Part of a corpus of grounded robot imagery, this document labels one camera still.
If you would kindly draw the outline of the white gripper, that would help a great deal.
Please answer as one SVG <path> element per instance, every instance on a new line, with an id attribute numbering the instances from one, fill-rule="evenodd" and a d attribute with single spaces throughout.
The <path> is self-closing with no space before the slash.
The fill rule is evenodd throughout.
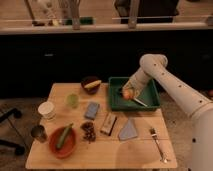
<path id="1" fill-rule="evenodd" d="M 124 90 L 133 91 L 133 99 L 137 98 L 142 90 L 147 86 L 151 77 L 145 73 L 142 68 L 139 68 L 125 83 Z"/>

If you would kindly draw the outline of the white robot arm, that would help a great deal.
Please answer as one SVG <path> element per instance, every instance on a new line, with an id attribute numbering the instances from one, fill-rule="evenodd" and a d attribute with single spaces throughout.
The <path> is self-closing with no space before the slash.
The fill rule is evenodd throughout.
<path id="1" fill-rule="evenodd" d="M 193 120 L 194 131 L 191 171 L 213 171 L 213 101 L 193 89 L 166 70 L 167 57 L 162 54 L 145 54 L 140 68 L 122 87 L 125 99 L 137 98 L 150 79 L 155 79 L 177 105 Z"/>

